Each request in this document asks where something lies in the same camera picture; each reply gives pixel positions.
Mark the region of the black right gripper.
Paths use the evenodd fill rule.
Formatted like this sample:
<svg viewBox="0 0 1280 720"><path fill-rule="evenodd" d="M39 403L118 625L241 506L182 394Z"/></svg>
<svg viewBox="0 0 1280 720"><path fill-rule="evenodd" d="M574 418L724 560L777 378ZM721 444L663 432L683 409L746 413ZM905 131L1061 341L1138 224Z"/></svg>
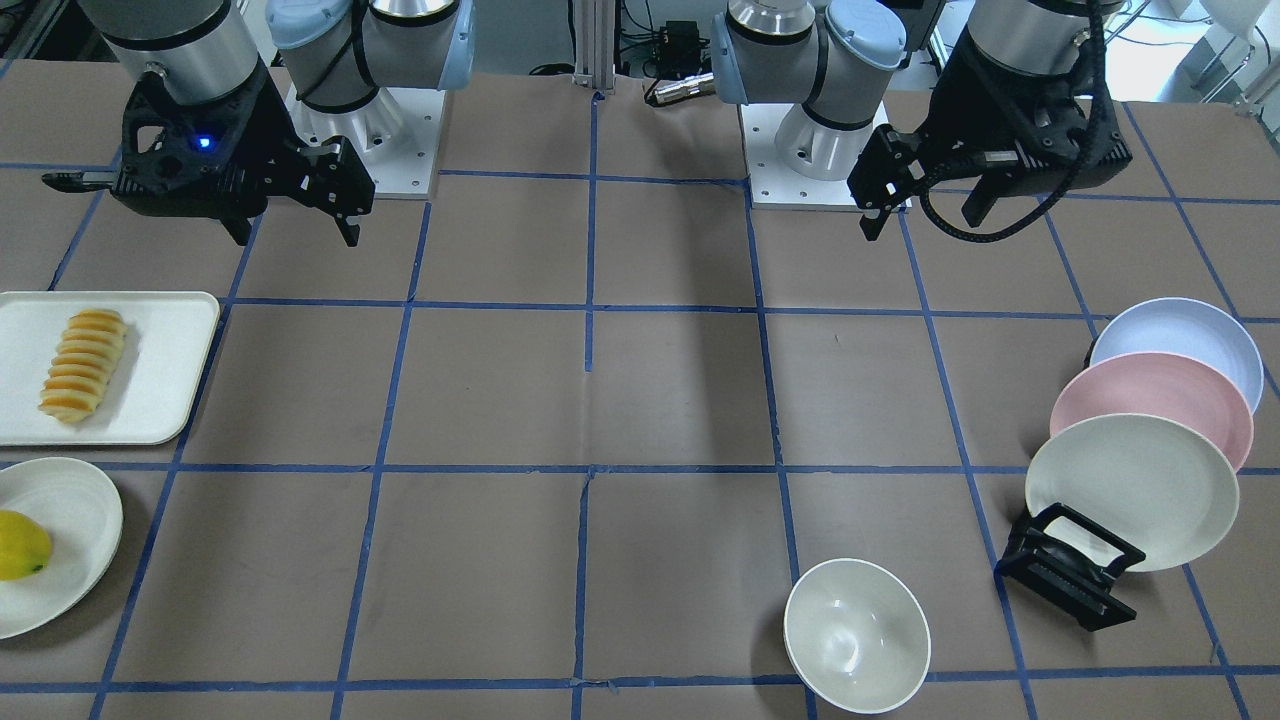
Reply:
<svg viewBox="0 0 1280 720"><path fill-rule="evenodd" d="M145 217L216 220L239 245L271 197L285 196L328 214L347 247L357 247L360 219L375 181L349 138L308 146L269 69L257 63L229 94L193 105L177 101L157 69L137 81L123 117L118 174L49 172L41 181L61 193L110 190Z"/></svg>

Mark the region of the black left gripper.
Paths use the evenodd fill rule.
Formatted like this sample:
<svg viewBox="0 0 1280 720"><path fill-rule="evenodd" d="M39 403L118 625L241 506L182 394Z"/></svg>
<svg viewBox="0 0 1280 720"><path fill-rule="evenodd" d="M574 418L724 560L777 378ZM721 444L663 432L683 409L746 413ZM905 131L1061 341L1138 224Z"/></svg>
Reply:
<svg viewBox="0 0 1280 720"><path fill-rule="evenodd" d="M1064 73L1033 76L961 36L914 135L877 126L847 178L865 240L877 241L892 210L911 196L916 138L927 170L978 152L1018 155L1018 165L986 170L966 196L961 213L970 228L980 227L1000 199L1057 188L1085 140L1088 118L1078 97L1094 92L1094 42L1075 55Z"/></svg>

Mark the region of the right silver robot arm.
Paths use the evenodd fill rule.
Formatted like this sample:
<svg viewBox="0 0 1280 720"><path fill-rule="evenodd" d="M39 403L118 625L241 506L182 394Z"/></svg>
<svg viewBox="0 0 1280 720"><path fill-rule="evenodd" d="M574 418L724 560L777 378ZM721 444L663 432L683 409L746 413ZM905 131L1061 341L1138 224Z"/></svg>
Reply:
<svg viewBox="0 0 1280 720"><path fill-rule="evenodd" d="M134 79L120 165L44 183L106 191L143 217L212 219L241 246L273 197L325 213L356 246L383 190L371 167L415 141L393 92L460 90L474 67L471 1L270 1L291 110L233 1L82 9Z"/></svg>

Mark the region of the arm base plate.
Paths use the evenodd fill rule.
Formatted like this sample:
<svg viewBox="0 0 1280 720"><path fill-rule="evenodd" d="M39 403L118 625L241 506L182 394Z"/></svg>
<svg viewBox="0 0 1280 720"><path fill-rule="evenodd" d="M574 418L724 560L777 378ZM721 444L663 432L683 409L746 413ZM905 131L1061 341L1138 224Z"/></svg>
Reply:
<svg viewBox="0 0 1280 720"><path fill-rule="evenodd" d="M856 129L835 129L799 104L739 108L753 202L764 209L859 213L847 181L873 129L887 122L877 108Z"/></svg>
<svg viewBox="0 0 1280 720"><path fill-rule="evenodd" d="M428 200L449 94L429 88L381 88L370 102L346 113L319 111L289 96L294 129L311 145L347 137L374 181L375 197Z"/></svg>

